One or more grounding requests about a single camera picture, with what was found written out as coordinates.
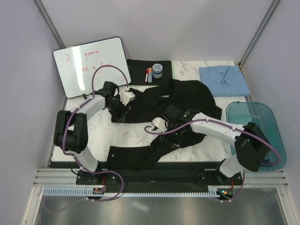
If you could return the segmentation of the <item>black long sleeve shirt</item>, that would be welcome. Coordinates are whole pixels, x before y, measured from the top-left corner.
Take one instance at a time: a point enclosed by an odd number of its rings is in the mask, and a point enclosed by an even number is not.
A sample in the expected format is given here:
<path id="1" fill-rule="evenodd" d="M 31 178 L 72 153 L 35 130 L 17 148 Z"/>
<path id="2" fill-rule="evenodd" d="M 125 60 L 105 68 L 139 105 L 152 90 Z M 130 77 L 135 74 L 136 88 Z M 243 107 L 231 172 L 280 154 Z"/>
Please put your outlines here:
<path id="1" fill-rule="evenodd" d="M 185 112 L 194 109 L 217 120 L 221 119 L 222 109 L 216 105 L 209 88 L 200 81 L 168 80 L 167 83 L 148 88 L 141 92 L 130 88 L 135 99 L 125 123 L 151 122 L 163 115 L 170 105 Z M 159 159 L 175 148 L 156 137 L 149 146 L 110 147 L 107 164 L 113 169 L 141 170 L 153 167 Z"/>

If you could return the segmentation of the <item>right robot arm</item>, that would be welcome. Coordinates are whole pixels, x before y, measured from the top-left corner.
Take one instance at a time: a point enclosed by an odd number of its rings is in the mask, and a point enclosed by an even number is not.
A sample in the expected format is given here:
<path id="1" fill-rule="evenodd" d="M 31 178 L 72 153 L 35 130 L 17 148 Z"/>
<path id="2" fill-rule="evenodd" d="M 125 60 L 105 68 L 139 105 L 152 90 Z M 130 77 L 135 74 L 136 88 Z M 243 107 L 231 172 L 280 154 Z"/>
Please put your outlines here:
<path id="1" fill-rule="evenodd" d="M 268 139 L 256 124 L 231 124 L 195 109 L 183 112 L 171 105 L 162 117 L 152 121 L 152 125 L 160 131 L 160 140 L 173 148 L 191 144 L 189 138 L 195 140 L 196 135 L 211 136 L 233 146 L 235 154 L 219 162 L 212 172 L 212 177 L 222 185 L 244 170 L 259 171 L 272 150 Z"/>

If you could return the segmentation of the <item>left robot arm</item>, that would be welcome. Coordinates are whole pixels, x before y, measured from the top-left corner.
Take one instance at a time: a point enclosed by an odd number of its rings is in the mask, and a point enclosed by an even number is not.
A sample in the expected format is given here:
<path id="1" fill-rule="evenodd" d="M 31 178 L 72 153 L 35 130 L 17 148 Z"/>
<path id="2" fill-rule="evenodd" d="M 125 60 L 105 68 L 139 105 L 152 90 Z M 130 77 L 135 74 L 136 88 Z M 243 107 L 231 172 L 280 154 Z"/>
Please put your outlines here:
<path id="1" fill-rule="evenodd" d="M 108 109 L 113 120 L 125 122 L 131 110 L 128 104 L 134 99 L 134 93 L 120 93 L 116 84 L 105 82 L 103 88 L 93 91 L 91 97 L 80 106 L 71 111 L 60 110 L 57 113 L 53 142 L 62 149 L 63 154 L 72 156 L 79 165 L 77 185 L 104 184 L 101 163 L 88 147 L 88 120 L 99 111 Z"/>

